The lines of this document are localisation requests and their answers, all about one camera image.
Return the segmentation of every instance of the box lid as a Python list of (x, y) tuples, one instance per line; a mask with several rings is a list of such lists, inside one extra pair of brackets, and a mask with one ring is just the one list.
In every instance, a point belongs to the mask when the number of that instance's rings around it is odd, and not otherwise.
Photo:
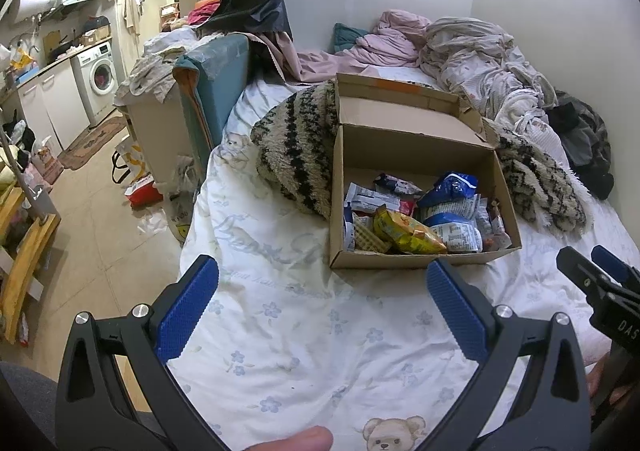
[(458, 96), (420, 84), (338, 74), (340, 124), (452, 139), (492, 150), (470, 126), (481, 128), (478, 112), (461, 110)]

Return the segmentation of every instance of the white bed sheet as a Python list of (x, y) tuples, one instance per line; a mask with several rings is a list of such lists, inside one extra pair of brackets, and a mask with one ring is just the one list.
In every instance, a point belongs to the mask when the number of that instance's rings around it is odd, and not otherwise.
[[(405, 80), (424, 76), (395, 70), (391, 76)], [(220, 286), (169, 367), (233, 450), (321, 424), (334, 433), (333, 449), (365, 451), (369, 419), (416, 415), (426, 422), (419, 442), (476, 364), (462, 356), (423, 271), (332, 272), (324, 219), (298, 211), (257, 175), (250, 128), (295, 90), (263, 80), (248, 86), (226, 142), (212, 153), (180, 271), (210, 254)], [(593, 213), (594, 227), (582, 239), (554, 238), (521, 221), (521, 251), (458, 268), (492, 303), (509, 304), (520, 316), (570, 314), (587, 362), (606, 352), (607, 340), (589, 325), (584, 296), (556, 270), (558, 250), (569, 244), (588, 255), (601, 243), (640, 267), (613, 209), (593, 202)], [(486, 430), (504, 420), (525, 366), (516, 365)]]

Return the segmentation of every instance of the white cabinet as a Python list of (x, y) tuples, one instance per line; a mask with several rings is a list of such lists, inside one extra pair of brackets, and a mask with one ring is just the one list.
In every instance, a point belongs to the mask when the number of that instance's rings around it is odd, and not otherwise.
[(60, 146), (66, 150), (89, 126), (89, 118), (82, 106), (71, 61), (65, 59), (37, 79), (47, 115), (58, 135)]
[(44, 99), (42, 96), (42, 88), (38, 82), (38, 78), (34, 78), (26, 85), (18, 89), (18, 95), (20, 97), (20, 107), (22, 108), (22, 114), (24, 120), (27, 121), (27, 125), (33, 130), (38, 141), (41, 141), (47, 137), (51, 137), (49, 141), (49, 147), (54, 155), (58, 156), (62, 152), (62, 147), (58, 142), (58, 138), (53, 129), (47, 108), (44, 105)]

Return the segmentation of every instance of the open cardboard box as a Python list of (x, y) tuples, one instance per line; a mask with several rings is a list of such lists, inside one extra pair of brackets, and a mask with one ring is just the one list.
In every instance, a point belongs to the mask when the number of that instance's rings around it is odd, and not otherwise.
[[(332, 269), (420, 269), (436, 257), (452, 265), (487, 263), (522, 248), (507, 184), (494, 149), (482, 136), (482, 118), (459, 98), (425, 86), (338, 74), (340, 126), (334, 145), (329, 261)], [(509, 249), (491, 253), (413, 255), (345, 251), (344, 197), (349, 184), (371, 188), (388, 173), (422, 189), (447, 171), (478, 177), (483, 197), (497, 198)]]

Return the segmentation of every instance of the kitchen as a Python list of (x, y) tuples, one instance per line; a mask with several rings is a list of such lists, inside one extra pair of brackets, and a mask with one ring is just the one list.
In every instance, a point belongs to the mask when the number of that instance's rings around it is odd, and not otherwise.
[(0, 43), (12, 60), (0, 78), (3, 123), (16, 113), (60, 155), (114, 110), (118, 85), (160, 32), (159, 9), (174, 1), (8, 0), (0, 10)]

